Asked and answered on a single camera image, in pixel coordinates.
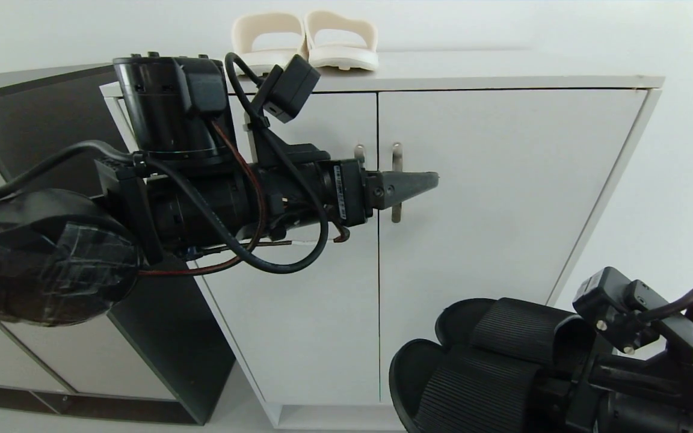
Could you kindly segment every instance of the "cabinet handle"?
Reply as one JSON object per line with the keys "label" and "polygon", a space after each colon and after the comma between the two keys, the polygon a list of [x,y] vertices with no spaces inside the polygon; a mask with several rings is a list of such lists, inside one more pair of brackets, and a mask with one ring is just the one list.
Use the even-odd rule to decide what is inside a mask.
{"label": "cabinet handle", "polygon": [[360,161],[361,164],[365,164],[365,146],[362,144],[354,146],[354,159]]}
{"label": "cabinet handle", "polygon": [[[402,171],[402,144],[392,145],[392,171]],[[402,203],[392,206],[392,222],[397,224],[402,217]]]}

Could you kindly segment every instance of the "floor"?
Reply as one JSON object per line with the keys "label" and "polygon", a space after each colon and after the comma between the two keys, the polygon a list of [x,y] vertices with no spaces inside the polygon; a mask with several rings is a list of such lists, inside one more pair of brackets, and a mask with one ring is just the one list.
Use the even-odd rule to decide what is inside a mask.
{"label": "floor", "polygon": [[[635,357],[649,357],[661,351],[663,347],[664,342],[654,343],[637,351]],[[0,409],[0,433],[96,433],[97,431],[104,433],[196,433],[198,431],[270,433],[274,429],[256,400],[247,379],[236,366],[226,383],[223,397],[215,408],[212,419],[204,427],[69,419]]]}

